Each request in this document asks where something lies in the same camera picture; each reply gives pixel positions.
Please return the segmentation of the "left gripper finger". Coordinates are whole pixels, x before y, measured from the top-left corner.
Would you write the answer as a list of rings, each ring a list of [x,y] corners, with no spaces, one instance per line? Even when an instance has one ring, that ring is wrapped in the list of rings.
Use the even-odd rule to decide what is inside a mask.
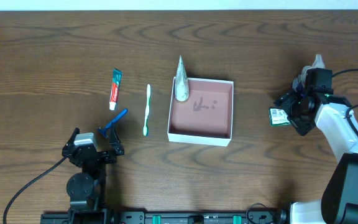
[[[79,133],[80,133],[79,128],[75,128],[72,135],[70,136],[69,140],[67,141],[67,146],[74,145],[75,138]]]
[[[109,134],[109,145],[113,150],[122,150],[122,144],[119,140],[119,137],[117,135],[115,126],[112,126],[110,128],[110,134]]]

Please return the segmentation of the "green white packet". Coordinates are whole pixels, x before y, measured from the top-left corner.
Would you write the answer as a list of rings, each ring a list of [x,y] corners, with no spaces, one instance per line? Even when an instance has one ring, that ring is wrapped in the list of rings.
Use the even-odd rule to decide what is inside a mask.
[[[271,126],[287,126],[290,125],[288,115],[283,109],[270,108],[268,111]]]

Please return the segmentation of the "blue pump bottle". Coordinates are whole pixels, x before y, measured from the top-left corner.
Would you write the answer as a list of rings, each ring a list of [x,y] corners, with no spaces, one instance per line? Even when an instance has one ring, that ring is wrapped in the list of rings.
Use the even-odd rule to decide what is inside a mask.
[[[325,69],[325,64],[321,54],[316,54],[315,60],[312,65],[303,67],[301,73],[293,80],[292,88],[299,94],[305,92],[305,81],[307,76],[307,71],[313,68],[322,68]]]

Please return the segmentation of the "green white toothbrush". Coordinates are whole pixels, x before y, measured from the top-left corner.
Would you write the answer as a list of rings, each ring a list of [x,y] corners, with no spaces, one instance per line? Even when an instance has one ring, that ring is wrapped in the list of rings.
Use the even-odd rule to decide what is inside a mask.
[[[146,136],[148,135],[148,118],[149,118],[149,114],[150,114],[150,97],[151,97],[151,86],[150,84],[147,85],[147,91],[146,91],[146,106],[145,106],[145,116],[144,116],[144,127],[143,127],[143,135]]]

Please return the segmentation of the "red green toothpaste tube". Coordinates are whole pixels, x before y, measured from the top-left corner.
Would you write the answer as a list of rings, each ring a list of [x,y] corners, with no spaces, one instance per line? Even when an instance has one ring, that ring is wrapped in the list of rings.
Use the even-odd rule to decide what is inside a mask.
[[[117,98],[119,93],[119,87],[121,84],[122,72],[118,69],[114,69],[112,73],[112,85],[111,95],[109,99],[109,109],[114,111],[117,105]]]

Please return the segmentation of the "white cream tube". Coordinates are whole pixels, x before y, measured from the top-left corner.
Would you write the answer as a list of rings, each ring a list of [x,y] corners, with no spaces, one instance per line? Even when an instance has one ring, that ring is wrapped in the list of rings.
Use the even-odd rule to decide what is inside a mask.
[[[186,101],[190,95],[188,77],[181,56],[179,58],[177,74],[175,77],[174,94],[175,94],[175,99],[180,102]]]

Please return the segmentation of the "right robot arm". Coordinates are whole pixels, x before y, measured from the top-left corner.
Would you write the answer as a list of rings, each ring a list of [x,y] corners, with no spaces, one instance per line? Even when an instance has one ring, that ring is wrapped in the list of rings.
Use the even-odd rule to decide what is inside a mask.
[[[358,223],[358,123],[349,101],[332,89],[316,88],[290,90],[273,103],[286,112],[299,135],[318,128],[337,160],[321,199],[293,203],[289,222]]]

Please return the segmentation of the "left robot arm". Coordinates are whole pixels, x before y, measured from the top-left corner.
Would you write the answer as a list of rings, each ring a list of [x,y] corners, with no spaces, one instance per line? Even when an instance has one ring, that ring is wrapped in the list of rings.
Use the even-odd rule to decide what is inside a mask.
[[[117,156],[124,154],[124,146],[115,127],[109,131],[108,151],[98,151],[94,134],[81,134],[78,128],[62,149],[62,156],[81,169],[67,182],[70,208],[66,223],[119,223],[119,215],[105,203],[106,165],[117,162]]]

